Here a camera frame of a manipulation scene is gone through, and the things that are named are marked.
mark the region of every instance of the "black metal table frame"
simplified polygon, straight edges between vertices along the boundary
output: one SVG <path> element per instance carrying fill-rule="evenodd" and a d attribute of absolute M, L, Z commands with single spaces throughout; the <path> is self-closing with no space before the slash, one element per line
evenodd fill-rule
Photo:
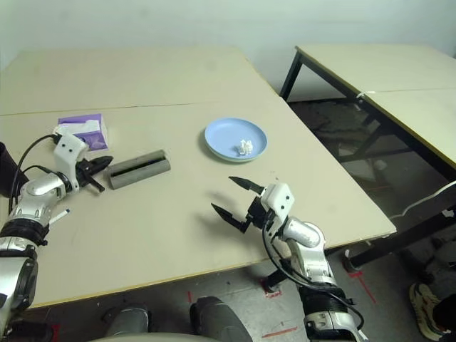
<path fill-rule="evenodd" d="M 355 93 L 346 84 L 333 77 L 326 69 L 322 68 L 319 64 L 306 57 L 300 51 L 296 52 L 293 63 L 291 64 L 288 75 L 286 76 L 284 85 L 281 89 L 280 96 L 287 100 L 291 89 L 293 88 L 296 77 L 301 70 L 302 65 L 307 66 L 317 75 L 319 75 L 326 82 L 331 84 L 335 89 L 344 94 L 348 99 L 353 99 L 354 103 L 368 113 L 367 121 L 377 120 L 380 126 L 375 130 L 372 135 L 355 151 L 353 155 L 337 157 L 339 162 L 348 162 L 351 160 L 368 159 L 373 157 L 380 157 L 381 155 L 392 155 L 396 153 L 409 152 L 410 149 L 419 154 L 422 159 L 426 160 L 432 167 L 434 167 L 443 177 L 448 181 L 456 179 L 456 169 L 447 164 L 425 144 L 420 142 L 416 137 L 411 135 L 399 124 L 393 122 L 385 113 L 381 112 L 374 105 L 368 101 L 357 98 L 358 93 Z M 368 148 L 381 136 L 385 134 L 394 134 L 401 139 L 410 149 L 394 150 L 382 153 L 366 153 Z M 456 204 L 448 209 L 456 209 Z M 370 261 L 384 257 L 385 255 L 400 251 L 406 246 L 417 242 L 425 237 L 439 232 L 442 229 L 449 227 L 456 223 L 456 217 L 446 217 L 442 213 L 419 223 L 418 225 L 410 228 L 403 233 L 395 233 L 386 238 L 380 238 L 371 241 L 372 246 L 358 255 L 346 257 L 345 264 L 349 271 L 355 271 L 362 265 Z"/>

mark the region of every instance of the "black cable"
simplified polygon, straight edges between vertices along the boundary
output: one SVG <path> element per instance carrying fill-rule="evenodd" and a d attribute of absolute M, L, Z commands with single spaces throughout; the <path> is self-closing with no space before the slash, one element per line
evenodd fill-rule
<path fill-rule="evenodd" d="M 8 213 L 11 213 L 11 211 L 13 210 L 13 197 L 16 199 L 16 202 L 17 202 L 16 182 L 17 182 L 17 176 L 19 175 L 19 171 L 21 170 L 21 166 L 22 166 L 22 163 L 24 162 L 24 159 L 26 158 L 26 156 L 28 155 L 28 153 L 30 152 L 30 150 L 32 148 L 34 148 L 39 142 L 41 142 L 45 139 L 48 139 L 48 138 L 55 139 L 56 135 L 48 134 L 48 135 L 44 135 L 43 137 L 41 137 L 39 139 L 36 139 L 35 141 L 33 141 L 31 143 L 31 145 L 27 148 L 27 150 L 21 156 L 21 159 L 19 160 L 19 163 L 17 165 L 17 169 L 14 173 L 13 184 L 11 185 L 11 192 L 9 194 L 9 202 L 8 202 Z"/>
<path fill-rule="evenodd" d="M 313 285 L 310 282 L 303 282 L 303 281 L 300 281 L 298 280 L 297 278 L 295 278 L 294 276 L 292 276 L 289 272 L 287 272 L 283 267 L 282 265 L 280 265 L 279 262 L 277 262 L 275 259 L 274 259 L 274 256 L 272 255 L 271 253 L 271 250 L 269 248 L 269 245 L 267 243 L 267 236 L 266 236 L 266 227 L 267 227 L 267 222 L 269 221 L 269 218 L 268 216 L 271 216 L 271 214 L 274 214 L 274 212 L 272 212 L 271 210 L 266 214 L 266 218 L 264 219 L 263 221 L 263 227 L 261 228 L 261 235 L 263 237 L 263 244 L 264 244 L 264 248 L 266 250 L 266 253 L 268 254 L 268 257 L 271 259 L 272 263 L 274 264 L 275 267 L 277 267 L 277 269 L 279 269 L 285 276 L 286 278 L 290 279 L 292 282 L 298 284 L 298 285 L 301 285 L 303 287 L 306 287 L 307 289 L 310 289 L 312 291 L 315 291 L 315 292 L 319 292 L 320 294 L 325 294 L 327 296 L 330 296 L 331 298 L 337 300 L 338 302 L 340 302 L 341 304 L 343 304 L 344 306 L 346 306 L 347 308 L 349 308 L 350 310 L 352 310 L 360 319 L 360 323 L 358 324 L 357 326 L 357 329 L 358 330 L 361 330 L 362 327 L 364 326 L 364 317 L 363 315 L 361 314 L 361 312 L 359 312 L 358 310 L 356 310 L 352 305 L 350 305 L 349 303 L 347 303 L 346 301 L 344 301 L 342 298 L 339 298 L 337 297 L 337 295 L 327 291 L 327 290 L 322 290 L 320 288 L 320 286 L 317 286 L 317 285 Z"/>
<path fill-rule="evenodd" d="M 23 171 L 23 173 L 26 173 L 27 171 L 29 171 L 30 169 L 33 169 L 34 167 L 37 169 L 40 169 L 41 171 L 43 171 L 45 173 L 52 173 L 52 171 L 50 169 L 48 169 L 47 167 L 41 166 L 41 165 L 29 166 Z M 14 195 L 16 197 L 19 195 L 19 183 L 18 182 L 16 182 L 16 189 L 14 190 Z"/>
<path fill-rule="evenodd" d="M 280 251 L 277 249 L 277 247 L 274 246 L 274 240 L 276 239 L 276 237 L 278 237 L 278 234 L 276 233 L 273 237 L 272 237 L 272 240 L 271 240 L 271 246 L 272 248 L 274 248 L 274 251 L 276 252 L 276 254 L 279 256 L 279 259 L 283 259 L 285 260 L 285 258 L 282 256 L 282 254 L 280 253 Z M 297 275 L 299 276 L 299 278 L 303 279 L 304 281 L 307 281 L 308 283 L 311 283 L 312 280 L 310 278 L 307 278 L 306 276 L 303 276 L 302 274 L 300 274 L 299 272 L 297 272 L 293 267 L 291 267 L 291 270 Z"/>

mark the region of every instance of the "shoe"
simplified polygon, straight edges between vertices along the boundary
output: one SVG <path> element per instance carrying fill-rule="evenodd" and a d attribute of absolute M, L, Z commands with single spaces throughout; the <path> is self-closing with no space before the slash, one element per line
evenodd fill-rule
<path fill-rule="evenodd" d="M 429 286 L 413 284 L 408 292 L 410 302 L 415 309 L 416 320 L 421 334 L 431 341 L 439 341 L 449 331 L 441 331 L 434 322 L 432 313 L 439 304 L 439 299 L 431 292 Z"/>

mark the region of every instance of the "tissue box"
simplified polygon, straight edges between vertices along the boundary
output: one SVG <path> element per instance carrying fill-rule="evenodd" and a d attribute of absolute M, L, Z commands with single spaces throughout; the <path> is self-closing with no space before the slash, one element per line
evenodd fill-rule
<path fill-rule="evenodd" d="M 57 133 L 74 134 L 85 142 L 91 151 L 108 148 L 108 131 L 100 113 L 60 118 Z"/>

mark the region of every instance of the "black cylinder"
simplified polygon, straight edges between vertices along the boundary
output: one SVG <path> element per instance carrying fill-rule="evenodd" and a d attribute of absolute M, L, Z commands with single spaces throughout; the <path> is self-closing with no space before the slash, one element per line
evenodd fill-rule
<path fill-rule="evenodd" d="M 340 299 L 346 299 L 342 289 L 336 286 L 322 286 L 321 288 L 336 295 Z M 334 299 L 328 294 L 321 293 L 320 291 L 310 290 L 302 286 L 299 289 L 299 296 L 301 296 L 304 313 L 306 315 L 322 311 L 348 312 L 347 307 L 340 301 Z"/>
<path fill-rule="evenodd" d="M 0 142 L 0 195 L 9 197 L 11 187 L 13 186 L 14 173 L 17 170 L 17 164 L 8 153 L 5 145 Z M 28 178 L 22 171 L 19 171 L 17 176 L 18 187 L 21 189 L 22 185 L 28 182 Z"/>
<path fill-rule="evenodd" d="M 0 231 L 0 237 L 23 237 L 32 241 L 36 246 L 46 246 L 44 239 L 49 233 L 49 225 L 43 227 L 32 219 L 12 219 Z"/>

